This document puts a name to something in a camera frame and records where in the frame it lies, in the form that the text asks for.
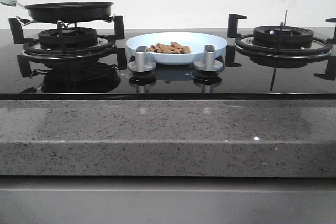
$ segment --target white bowl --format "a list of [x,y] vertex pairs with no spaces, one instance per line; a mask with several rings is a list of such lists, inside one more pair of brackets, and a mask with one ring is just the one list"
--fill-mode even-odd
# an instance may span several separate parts
[[189,46],[189,54],[162,54],[157,52],[148,52],[149,59],[160,64],[191,64],[197,60],[203,60],[204,45],[213,45],[215,47],[216,55],[219,57],[224,52],[227,41],[221,37],[190,32],[164,32],[139,35],[130,38],[126,41],[126,46],[129,52],[134,55],[138,46],[156,45],[163,43],[169,45],[171,42],[180,43],[182,46]]

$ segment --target black frying pan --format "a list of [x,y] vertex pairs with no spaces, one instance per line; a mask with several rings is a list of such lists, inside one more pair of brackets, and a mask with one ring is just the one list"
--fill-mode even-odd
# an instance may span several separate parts
[[34,21],[44,23],[56,23],[59,20],[64,23],[104,20],[110,17],[113,5],[113,2],[64,2],[23,6],[16,0],[0,0],[0,3],[19,5],[29,12]]

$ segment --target gas stove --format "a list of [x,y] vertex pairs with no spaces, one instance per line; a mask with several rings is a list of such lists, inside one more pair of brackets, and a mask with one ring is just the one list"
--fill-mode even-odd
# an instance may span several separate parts
[[216,59],[220,70],[158,63],[144,72],[129,70],[134,56],[126,41],[159,30],[124,30],[123,17],[113,16],[114,35],[57,22],[55,29],[29,30],[34,39],[24,36],[24,21],[9,19],[11,31],[0,30],[0,99],[336,98],[332,28],[242,29],[241,18],[230,14],[228,29],[188,30],[229,41]]

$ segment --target burner ring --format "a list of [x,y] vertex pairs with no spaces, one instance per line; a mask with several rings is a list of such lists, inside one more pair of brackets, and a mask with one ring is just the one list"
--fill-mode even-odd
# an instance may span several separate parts
[[321,44],[321,47],[314,48],[314,49],[276,49],[276,48],[268,48],[259,45],[249,45],[245,43],[243,40],[251,38],[253,39],[253,34],[244,35],[242,37],[235,39],[236,48],[242,48],[241,51],[244,49],[255,52],[258,54],[271,54],[273,57],[280,57],[280,58],[314,58],[318,57],[319,54],[326,54],[329,53],[332,49],[332,44],[327,44],[324,39],[320,38],[313,38],[313,42],[317,42]]
[[74,57],[75,55],[79,55],[79,54],[90,54],[90,53],[94,53],[94,52],[100,52],[100,51],[104,51],[108,48],[114,47],[116,41],[115,40],[108,40],[107,36],[104,35],[98,35],[98,40],[102,39],[103,42],[101,45],[97,44],[94,45],[92,47],[88,47],[88,48],[82,48],[82,49],[78,49],[78,50],[72,50],[70,52],[68,52],[67,54],[63,54],[63,52],[61,50],[45,50],[45,49],[40,49],[40,48],[36,48],[35,46],[37,44],[39,44],[39,39],[35,39],[34,42],[31,43],[24,43],[23,44],[23,50],[25,53],[27,53],[28,55],[30,54],[36,54],[36,55],[40,55],[41,57],[55,57],[57,56],[58,58],[71,58]]
[[97,52],[89,52],[83,54],[72,54],[72,55],[43,55],[43,54],[35,54],[35,53],[27,53],[23,50],[22,55],[29,58],[30,61],[36,63],[57,63],[62,64],[62,62],[77,62],[77,63],[85,63],[87,60],[92,61],[95,59],[99,59],[105,57],[110,54],[114,54],[117,52],[116,46],[113,44],[111,47],[104,48]]

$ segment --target burner cap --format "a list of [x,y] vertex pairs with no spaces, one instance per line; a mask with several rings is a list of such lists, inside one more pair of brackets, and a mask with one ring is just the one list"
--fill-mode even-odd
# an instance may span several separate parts
[[253,30],[252,42],[268,48],[300,49],[309,48],[314,32],[304,28],[284,26],[259,26]]

